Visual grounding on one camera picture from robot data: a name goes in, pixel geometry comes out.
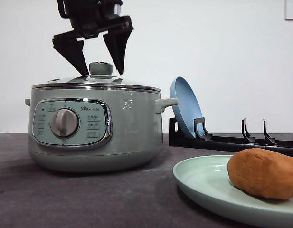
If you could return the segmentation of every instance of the brand logo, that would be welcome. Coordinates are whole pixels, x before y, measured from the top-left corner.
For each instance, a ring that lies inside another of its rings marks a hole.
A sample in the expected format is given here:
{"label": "brand logo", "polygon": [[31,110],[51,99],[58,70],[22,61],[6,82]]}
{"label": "brand logo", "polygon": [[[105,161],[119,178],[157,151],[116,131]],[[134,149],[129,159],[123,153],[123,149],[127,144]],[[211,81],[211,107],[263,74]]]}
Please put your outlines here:
{"label": "brand logo", "polygon": [[81,111],[90,111],[90,110],[95,111],[95,108],[88,108],[88,107],[86,107],[86,106],[81,107]]}

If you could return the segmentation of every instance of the light green plate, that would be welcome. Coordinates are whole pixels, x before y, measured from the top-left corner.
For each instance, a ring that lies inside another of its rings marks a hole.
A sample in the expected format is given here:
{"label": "light green plate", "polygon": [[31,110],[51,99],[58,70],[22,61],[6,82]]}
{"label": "light green plate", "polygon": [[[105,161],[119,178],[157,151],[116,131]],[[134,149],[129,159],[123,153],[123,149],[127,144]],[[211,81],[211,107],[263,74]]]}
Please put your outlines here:
{"label": "light green plate", "polygon": [[200,206],[223,217],[259,227],[293,228],[293,198],[265,199],[235,188],[227,173],[231,156],[183,160],[173,168],[181,190]]}

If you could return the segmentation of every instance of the pot handle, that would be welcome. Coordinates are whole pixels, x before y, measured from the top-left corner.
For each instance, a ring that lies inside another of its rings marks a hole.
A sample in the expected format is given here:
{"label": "pot handle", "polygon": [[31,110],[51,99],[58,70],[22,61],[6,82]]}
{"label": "pot handle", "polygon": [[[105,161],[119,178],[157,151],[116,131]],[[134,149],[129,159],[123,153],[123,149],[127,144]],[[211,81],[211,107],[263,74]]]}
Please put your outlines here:
{"label": "pot handle", "polygon": [[157,114],[163,113],[166,107],[177,105],[178,103],[179,100],[177,98],[155,100],[155,112]]}
{"label": "pot handle", "polygon": [[30,106],[30,99],[25,99],[25,105]]}

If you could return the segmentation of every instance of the dough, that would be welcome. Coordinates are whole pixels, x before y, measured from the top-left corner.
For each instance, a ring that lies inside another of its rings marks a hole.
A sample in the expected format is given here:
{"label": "dough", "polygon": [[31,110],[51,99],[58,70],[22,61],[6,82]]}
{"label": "dough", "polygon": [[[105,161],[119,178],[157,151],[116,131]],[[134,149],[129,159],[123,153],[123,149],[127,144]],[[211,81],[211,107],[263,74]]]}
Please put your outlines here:
{"label": "dough", "polygon": [[246,149],[231,157],[227,171],[237,188],[252,195],[281,200],[293,197],[293,157]]}

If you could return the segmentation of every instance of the dish rack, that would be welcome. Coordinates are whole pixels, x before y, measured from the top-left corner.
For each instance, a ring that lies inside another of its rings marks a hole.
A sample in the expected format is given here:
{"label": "dish rack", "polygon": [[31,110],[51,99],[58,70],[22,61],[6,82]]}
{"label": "dish rack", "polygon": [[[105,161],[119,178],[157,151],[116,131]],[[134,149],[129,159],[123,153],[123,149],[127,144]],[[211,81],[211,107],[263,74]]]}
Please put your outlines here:
{"label": "dish rack", "polygon": [[[287,156],[293,157],[293,141],[276,140],[266,132],[266,122],[264,119],[264,139],[257,139],[253,137],[247,130],[246,118],[241,121],[241,137],[224,137],[214,136],[210,134],[205,128],[205,118],[194,119],[195,139],[188,139],[179,124],[178,130],[175,128],[175,123],[178,123],[176,118],[170,118],[169,129],[169,144],[170,146],[190,147],[197,149],[208,149],[218,151],[238,152],[248,148],[262,148],[271,151],[276,151]],[[202,124],[205,132],[201,135],[198,132],[197,124]]]}

